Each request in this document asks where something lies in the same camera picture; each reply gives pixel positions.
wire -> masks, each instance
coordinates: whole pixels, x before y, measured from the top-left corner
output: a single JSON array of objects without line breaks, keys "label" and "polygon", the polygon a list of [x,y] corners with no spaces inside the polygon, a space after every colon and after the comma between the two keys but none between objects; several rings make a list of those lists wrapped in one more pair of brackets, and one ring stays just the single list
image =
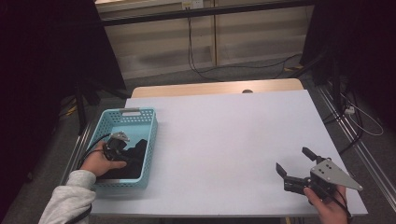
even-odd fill
[{"label": "wire", "polygon": [[330,115],[326,116],[324,119],[322,119],[322,121],[325,121],[326,119],[328,119],[329,117],[332,116],[332,113],[330,113]]},{"label": "wire", "polygon": [[[355,104],[358,105],[358,101],[356,100],[356,95],[355,95],[355,92],[354,92],[354,91],[352,92],[352,96],[353,96],[353,100],[354,100]],[[363,121],[362,121],[362,119],[361,119],[361,113],[360,113],[359,110],[356,111],[355,116],[356,116],[356,119],[358,120],[359,125],[360,125],[361,127],[363,127]],[[363,131],[362,131],[361,129],[359,129],[358,132],[357,132],[357,134],[356,134],[356,136],[355,136],[355,138],[349,143],[349,145],[348,145],[347,147],[345,147],[345,148],[343,148],[342,150],[340,150],[340,151],[338,152],[338,154],[340,154],[340,156],[343,155],[347,150],[349,150],[349,149],[352,148],[356,143],[358,143],[358,141],[361,139],[362,136],[363,136]]]},{"label": "wire", "polygon": [[76,100],[76,97],[72,97],[70,100],[68,100],[66,103],[64,103],[63,105],[61,105],[61,108],[65,108],[67,105],[69,105],[70,103],[72,103],[72,101]]},{"label": "wire", "polygon": [[341,195],[341,198],[344,200],[345,205],[340,203],[334,196],[332,196],[329,192],[327,192],[324,188],[322,188],[320,185],[316,184],[315,182],[311,183],[312,185],[315,185],[318,189],[320,189],[324,194],[326,194],[327,197],[329,197],[333,202],[335,202],[338,206],[340,206],[345,212],[346,212],[346,218],[348,223],[351,222],[352,220],[352,215],[350,214],[348,208],[347,208],[347,200],[344,198],[344,196],[341,194],[340,191],[337,190],[337,192]]},{"label": "wire", "polygon": [[196,74],[198,74],[200,77],[203,77],[203,78],[209,79],[209,80],[215,80],[215,81],[222,82],[222,80],[219,80],[219,79],[217,79],[217,78],[205,77],[205,76],[203,76],[203,75],[201,74],[201,72],[199,72],[199,71],[197,70],[197,68],[195,67],[194,57],[193,57],[193,54],[192,54],[192,40],[191,40],[192,29],[191,29],[191,18],[188,17],[187,20],[188,20],[188,22],[189,22],[189,66],[190,66],[190,69],[191,69],[193,72],[195,72]]},{"label": "wire", "polygon": [[337,115],[337,117],[335,117],[334,119],[331,119],[331,120],[328,120],[328,121],[325,121],[325,122],[323,122],[323,124],[329,124],[329,123],[332,123],[332,122],[334,122],[334,121],[336,121],[336,120],[338,120],[338,119],[340,119],[341,118],[341,116],[342,115]]},{"label": "wire", "polygon": [[373,119],[373,117],[368,115],[366,112],[364,112],[362,109],[360,109],[357,105],[352,104],[352,102],[350,102],[349,99],[347,99],[347,97],[345,97],[345,95],[341,94],[341,96],[343,96],[352,106],[354,106],[356,109],[358,109],[361,113],[363,113],[365,116],[367,116],[369,119],[371,119],[381,129],[381,132],[380,133],[370,133],[369,131],[365,130],[362,126],[360,126],[349,114],[349,118],[351,119],[351,121],[353,123],[356,124],[356,126],[358,126],[362,131],[364,131],[370,135],[373,135],[373,136],[380,136],[384,133],[384,129],[382,128],[382,126],[375,119]]},{"label": "wire", "polygon": [[69,115],[72,115],[74,112],[76,112],[77,111],[77,109],[75,108],[75,109],[72,109],[72,110],[69,110],[69,111],[67,111],[67,112],[65,112],[65,113],[62,113],[62,114],[60,114],[60,115],[58,115],[58,118],[60,118],[60,117],[62,117],[62,116],[65,116],[65,115],[67,115],[67,116],[69,116]]},{"label": "wire", "polygon": [[192,28],[191,28],[191,18],[188,18],[188,22],[189,22],[189,66],[190,69],[195,72],[196,74],[198,74],[200,77],[202,78],[206,78],[206,79],[210,79],[210,80],[215,80],[215,81],[219,81],[219,82],[223,82],[223,80],[219,80],[217,78],[213,78],[213,77],[205,77],[202,75],[202,73],[207,73],[207,72],[211,72],[217,69],[222,69],[222,68],[267,68],[267,67],[273,67],[273,66],[277,66],[280,64],[282,65],[282,70],[279,72],[279,74],[277,74],[275,77],[273,77],[273,79],[279,77],[280,75],[282,75],[283,70],[285,69],[285,64],[288,60],[297,57],[297,56],[301,56],[301,53],[298,54],[294,54],[292,56],[289,56],[289,58],[282,60],[281,62],[278,63],[273,63],[273,64],[268,64],[268,65],[263,65],[263,66],[246,66],[246,65],[226,65],[226,66],[218,66],[218,67],[214,67],[214,68],[209,68],[206,70],[202,70],[199,71],[196,67],[195,67],[195,62],[194,62],[194,58],[193,58],[193,54],[192,54],[192,40],[191,40],[191,34],[192,34]]},{"label": "wire", "polygon": [[306,11],[306,9],[308,8],[308,6],[305,7],[305,16],[306,16],[306,24],[309,28],[309,18],[308,18],[308,12]]},{"label": "wire", "polygon": [[91,151],[92,148],[93,148],[96,144],[98,144],[100,140],[102,140],[102,139],[104,139],[104,138],[106,138],[106,137],[109,137],[109,136],[110,136],[110,133],[107,133],[107,134],[104,134],[104,135],[100,136],[98,139],[96,139],[96,141],[94,141],[94,142],[87,148],[87,150],[86,150],[86,151],[84,152],[84,154],[82,155],[81,159],[78,161],[78,166],[77,166],[77,169],[78,169],[78,170],[79,170],[79,168],[81,168],[81,165],[82,165],[82,163],[85,161],[85,159],[87,159],[87,157],[88,157],[89,155],[91,155],[91,153],[93,153],[94,151],[102,150],[102,149],[98,149],[98,150]]}]

wall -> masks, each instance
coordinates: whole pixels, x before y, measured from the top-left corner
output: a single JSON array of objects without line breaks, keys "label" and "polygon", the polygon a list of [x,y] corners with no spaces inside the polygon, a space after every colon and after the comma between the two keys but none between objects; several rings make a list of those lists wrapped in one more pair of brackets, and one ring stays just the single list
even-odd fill
[{"label": "wall", "polygon": [[[96,2],[101,18],[181,10],[181,0]],[[244,4],[265,2],[248,0]],[[205,0],[205,7],[240,5]],[[197,68],[288,57],[302,52],[312,7],[294,7],[191,19]],[[187,19],[106,27],[124,79],[189,70]]]}]

white cable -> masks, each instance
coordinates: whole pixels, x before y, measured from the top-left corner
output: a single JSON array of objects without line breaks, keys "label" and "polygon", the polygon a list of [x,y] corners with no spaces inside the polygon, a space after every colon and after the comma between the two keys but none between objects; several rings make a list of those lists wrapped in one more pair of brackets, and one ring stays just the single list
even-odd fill
[{"label": "white cable", "polygon": [[356,109],[358,109],[361,113],[363,113],[365,116],[369,117],[369,119],[371,119],[373,122],[376,123],[376,125],[378,125],[378,127],[381,129],[381,133],[370,133],[369,131],[363,129],[353,118],[352,116],[350,116],[349,114],[349,118],[352,120],[352,122],[354,122],[356,124],[356,126],[358,126],[360,129],[362,129],[364,132],[373,135],[373,136],[379,136],[382,135],[384,133],[384,129],[382,128],[382,126],[375,120],[373,119],[370,115],[368,115],[366,112],[364,112],[362,109],[358,108],[357,106],[355,106],[354,104],[352,104],[352,102],[349,101],[349,99],[347,99],[345,97],[345,95],[343,93],[341,93],[341,96],[344,97],[351,105],[353,105]]}]

black cable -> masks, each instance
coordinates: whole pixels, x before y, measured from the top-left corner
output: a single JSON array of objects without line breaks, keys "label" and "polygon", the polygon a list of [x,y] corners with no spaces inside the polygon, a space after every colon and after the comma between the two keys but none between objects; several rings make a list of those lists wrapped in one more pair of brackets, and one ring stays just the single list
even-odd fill
[{"label": "black cable", "polygon": [[338,193],[341,195],[341,198],[343,198],[343,200],[345,201],[345,205],[340,203],[336,198],[334,198],[334,196],[332,196],[329,192],[327,192],[325,189],[323,189],[321,186],[319,186],[315,182],[312,182],[311,184],[315,185],[318,189],[320,189],[320,191],[322,191],[322,193],[326,194],[327,197],[329,197],[333,202],[335,202],[338,206],[340,206],[344,210],[344,212],[346,212],[346,219],[347,219],[348,223],[350,223],[352,221],[353,217],[350,214],[349,210],[347,209],[347,200],[344,198],[344,196],[341,194],[341,192],[339,192],[337,190]]},{"label": "black cable", "polygon": [[[354,100],[354,105],[356,107],[359,107],[358,106],[358,101],[356,100],[355,92],[354,91],[351,91],[351,92],[352,92],[352,96],[353,96],[353,100]],[[357,119],[357,121],[359,123],[359,126],[361,126],[363,128],[363,121],[361,119],[361,112],[359,110],[356,110],[355,111],[355,116],[356,116],[356,119]],[[352,148],[361,139],[362,135],[363,135],[363,130],[361,128],[359,128],[356,136],[349,143],[349,145],[347,145],[345,148],[340,150],[338,153],[340,155],[343,155],[346,151],[348,151],[350,148]]]},{"label": "black cable", "polygon": [[308,8],[308,6],[305,7],[305,16],[306,16],[306,24],[308,25],[308,28],[309,28],[308,12],[306,11],[307,8]]},{"label": "black cable", "polygon": [[77,166],[77,169],[78,169],[78,170],[79,170],[79,168],[81,168],[82,163],[85,161],[85,159],[87,159],[87,157],[88,157],[89,155],[91,155],[91,153],[93,153],[94,151],[96,151],[96,150],[91,151],[92,148],[93,148],[94,146],[96,146],[96,144],[98,144],[99,141],[101,141],[102,139],[104,139],[104,138],[106,138],[106,137],[109,137],[109,136],[110,136],[110,133],[107,133],[107,134],[102,135],[101,137],[99,137],[98,139],[96,139],[96,141],[94,141],[94,142],[87,148],[87,150],[86,150],[86,151],[84,152],[84,154],[82,155],[81,159],[78,161],[78,166]]},{"label": "black cable", "polygon": [[292,56],[290,56],[289,58],[279,62],[279,63],[273,63],[273,64],[268,64],[268,65],[263,65],[263,66],[246,66],[246,65],[227,65],[227,66],[219,66],[219,67],[214,67],[214,68],[209,68],[207,70],[204,71],[198,71],[198,69],[195,67],[195,62],[193,59],[193,54],[192,54],[192,40],[191,40],[191,33],[192,33],[192,29],[191,29],[191,18],[188,18],[188,22],[189,22],[189,66],[190,69],[195,72],[196,74],[198,74],[200,77],[206,78],[206,79],[210,79],[210,80],[215,80],[215,81],[219,81],[219,82],[223,82],[223,80],[219,80],[216,78],[212,78],[212,77],[205,77],[202,75],[202,73],[207,73],[213,70],[217,70],[217,69],[221,69],[221,68],[267,68],[267,67],[273,67],[279,64],[283,64],[282,65],[282,70],[280,71],[279,74],[277,74],[275,77],[273,77],[273,79],[279,77],[280,75],[282,75],[283,70],[285,69],[285,64],[288,60],[297,57],[297,56],[301,56],[302,54],[294,54]]},{"label": "black cable", "polygon": [[58,118],[60,118],[60,117],[62,117],[62,116],[64,116],[64,115],[73,114],[73,113],[76,112],[76,111],[78,111],[78,110],[77,110],[77,109],[74,109],[74,110],[72,110],[72,111],[67,111],[66,113],[62,113],[62,114],[58,115]]},{"label": "black cable", "polygon": [[203,76],[195,67],[195,63],[194,63],[194,57],[192,54],[192,40],[191,40],[191,33],[192,33],[192,29],[191,29],[191,18],[187,18],[188,22],[189,22],[189,66],[190,69],[195,72],[196,74],[198,74],[198,76],[205,78],[205,79],[209,79],[209,80],[215,80],[218,82],[222,82],[222,80],[219,80],[217,78],[213,78],[213,77],[205,77]]},{"label": "black cable", "polygon": [[329,117],[332,116],[332,113],[330,113],[330,115],[326,116],[324,119],[322,119],[322,121],[325,121],[326,119],[328,119]]},{"label": "black cable", "polygon": [[286,64],[286,62],[287,62],[288,60],[290,60],[290,59],[292,59],[292,58],[294,58],[294,57],[296,57],[296,56],[299,56],[299,55],[300,55],[300,54],[294,54],[294,55],[290,56],[289,58],[287,58],[286,60],[284,60],[283,63],[282,63],[282,70],[280,70],[280,73],[277,74],[275,77],[273,77],[273,79],[276,79],[277,77],[280,77],[280,75],[282,75],[283,70],[285,69],[285,64]]},{"label": "black cable", "polygon": [[323,124],[326,125],[326,124],[332,123],[332,122],[334,122],[334,121],[336,121],[336,120],[338,120],[338,119],[340,119],[340,118],[341,118],[341,116],[338,115],[338,116],[335,117],[334,119],[327,120],[327,121],[323,122]]},{"label": "black cable", "polygon": [[61,109],[65,108],[67,105],[69,105],[70,103],[72,103],[73,100],[75,100],[76,97],[72,97],[70,100],[68,100],[66,103],[64,103],[63,105],[61,105]]},{"label": "black cable", "polygon": [[91,210],[92,210],[92,204],[90,204],[90,207],[86,211],[68,220],[65,224],[74,224],[80,222],[82,219],[84,219],[91,213]]}]

floor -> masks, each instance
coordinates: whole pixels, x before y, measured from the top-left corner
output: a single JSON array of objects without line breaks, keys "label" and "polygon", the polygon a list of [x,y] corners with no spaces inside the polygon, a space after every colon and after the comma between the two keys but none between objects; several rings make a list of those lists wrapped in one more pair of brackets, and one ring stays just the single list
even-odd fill
[{"label": "floor", "polygon": [[[261,66],[272,63],[278,63],[280,60],[270,60],[265,62],[243,63],[244,66]],[[296,65],[298,58],[286,62],[286,67]],[[206,77],[215,77],[224,81],[237,80],[256,80],[268,79],[275,76],[287,77],[290,73],[281,72],[282,63],[270,68],[222,68],[209,73]],[[310,74],[300,77],[304,88],[309,91],[313,102],[322,118],[328,117],[332,111],[331,105],[327,102],[330,97],[326,92],[326,87],[316,87]],[[183,83],[201,83],[210,82],[211,80],[202,78],[192,71],[177,72],[173,74],[163,74],[160,76],[134,78],[126,80],[128,92],[131,93],[138,86],[155,86]],[[102,96],[102,103],[99,106],[86,105],[88,119],[93,123],[100,115],[100,111],[107,108],[123,107],[124,101],[112,98],[106,93],[99,92]],[[381,123],[381,120],[375,115],[375,111],[359,98],[360,108],[367,114]],[[338,150],[349,145],[350,139],[347,137],[348,132],[353,132],[349,127],[343,127],[343,123],[350,122],[349,118],[326,124],[326,128]],[[364,128],[372,133],[378,133],[380,130],[377,125],[368,117],[363,117]],[[396,220],[396,207],[392,207],[391,202],[396,197],[394,183],[396,183],[396,167],[394,159],[396,158],[396,134],[390,130],[386,124],[382,124],[384,133],[380,136],[373,136],[365,133],[359,143],[347,151],[342,159],[349,173],[355,177],[363,186],[361,198],[367,207],[369,215],[355,217],[353,223],[390,223]],[[49,143],[47,153],[42,156],[40,163],[33,170],[33,181],[26,183],[18,195],[17,199],[8,210],[6,218],[2,223],[37,223],[43,212],[53,189],[60,185],[65,176],[68,175],[67,167],[73,162],[70,158],[76,154],[74,148],[78,142],[84,142],[89,136],[78,136],[78,117],[74,113],[71,116],[60,117],[56,131]],[[379,166],[378,168],[370,167],[364,158],[372,156]],[[295,218],[291,223],[298,223]],[[285,218],[278,219],[280,223],[286,223]],[[254,218],[254,219],[181,219],[181,218],[131,218],[131,217],[98,217],[91,216],[90,223],[276,223],[271,219]],[[305,217],[304,223],[319,223],[317,217]]]}]

